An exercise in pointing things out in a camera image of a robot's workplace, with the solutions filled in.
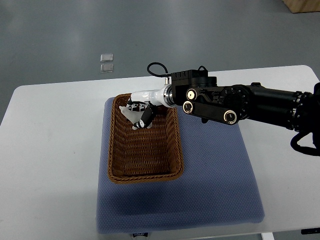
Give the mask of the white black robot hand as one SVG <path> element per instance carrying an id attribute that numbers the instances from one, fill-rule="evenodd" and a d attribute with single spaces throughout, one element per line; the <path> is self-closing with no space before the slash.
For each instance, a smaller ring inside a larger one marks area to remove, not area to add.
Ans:
<path id="1" fill-rule="evenodd" d="M 161 89 L 137 91 L 130 94 L 126 107 L 131 111 L 142 112 L 142 117 L 135 125 L 138 129 L 150 129 L 159 106 L 176 107 L 173 101 L 172 86 L 165 85 Z"/>

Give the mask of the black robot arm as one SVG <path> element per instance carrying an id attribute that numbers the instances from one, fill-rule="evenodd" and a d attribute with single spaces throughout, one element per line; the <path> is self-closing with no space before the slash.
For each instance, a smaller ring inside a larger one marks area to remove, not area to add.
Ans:
<path id="1" fill-rule="evenodd" d="M 297 132 L 290 146 L 310 156 L 320 154 L 320 85 L 313 92 L 265 88 L 259 82 L 250 85 L 218 86 L 204 66 L 198 69 L 162 74 L 171 78 L 162 97 L 170 106 L 181 106 L 191 116 L 234 125 L 250 119 Z"/>

